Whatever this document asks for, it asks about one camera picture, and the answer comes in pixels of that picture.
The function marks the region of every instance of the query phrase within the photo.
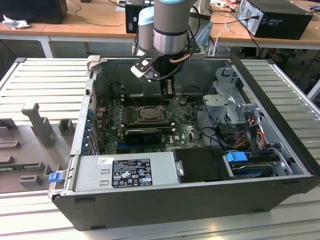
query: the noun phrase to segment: desk leg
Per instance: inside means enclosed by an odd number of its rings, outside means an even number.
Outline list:
[[[87,41],[84,42],[84,48],[86,54],[91,54],[89,43]]]
[[[50,47],[50,39],[48,36],[41,36],[39,38],[39,41],[41,43],[44,55],[46,58],[54,58],[53,51],[51,50]]]
[[[318,80],[316,85],[314,85],[314,87],[310,90],[310,92],[307,94],[307,97],[310,100],[313,100],[318,95],[318,93],[320,93],[320,79]]]

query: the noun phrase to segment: blue drive latch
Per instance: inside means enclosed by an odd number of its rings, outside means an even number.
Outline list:
[[[248,158],[244,151],[230,151],[226,156],[228,162],[247,162]]]
[[[53,173],[50,173],[49,175],[49,182],[50,183],[60,183],[62,182],[62,172],[53,172]]]

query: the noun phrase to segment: wooden desk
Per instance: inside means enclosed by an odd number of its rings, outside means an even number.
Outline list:
[[[82,3],[79,0],[67,0],[68,13],[62,24],[47,24],[41,31],[47,36],[79,36],[104,38],[129,38],[134,34],[126,33],[125,12],[117,12],[116,5],[107,0],[93,0],[91,3]]]
[[[132,43],[134,34],[126,33],[126,17],[124,12],[117,12],[116,5],[107,0],[93,0],[90,3],[81,3],[80,0],[66,0],[68,13],[62,24],[31,23],[31,27],[12,30],[0,24],[0,39],[14,40],[36,40],[42,45],[47,58],[53,58],[54,54],[50,48],[50,41],[84,42],[86,52],[89,52],[88,42],[112,42]],[[298,6],[307,10],[309,1],[294,0]],[[99,25],[121,25],[121,26],[98,26]],[[211,21],[224,23],[235,20],[229,13],[215,12]],[[219,37],[221,46],[255,47],[248,32],[241,23],[231,23],[231,29],[225,30]],[[214,24],[211,36],[216,39],[218,33],[224,28],[223,24]],[[312,20],[300,40],[256,38],[261,48],[287,48],[287,49],[320,49],[320,20]]]
[[[309,4],[315,5],[310,1],[294,0],[294,4],[302,6],[309,10]],[[284,49],[320,49],[320,20],[311,20],[303,35],[299,40],[274,39],[274,38],[254,38],[259,47],[262,48],[284,48]],[[236,20],[230,13],[215,12],[211,16],[213,23],[225,23]],[[223,31],[219,36],[219,45],[221,46],[238,46],[238,47],[255,47],[255,43],[250,38],[248,31],[240,22],[230,23],[227,25],[231,30]],[[213,24],[211,37],[215,40],[219,32],[225,28],[224,24]]]

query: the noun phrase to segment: computer case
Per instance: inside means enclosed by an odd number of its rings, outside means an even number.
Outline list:
[[[68,11],[66,0],[1,0],[0,20],[3,15],[29,23],[61,24]]]
[[[236,18],[256,38],[298,40],[312,13],[286,0],[242,0]]]

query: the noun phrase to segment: power supply label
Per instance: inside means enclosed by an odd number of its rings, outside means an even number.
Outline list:
[[[151,186],[150,158],[113,161],[111,185],[115,189]]]

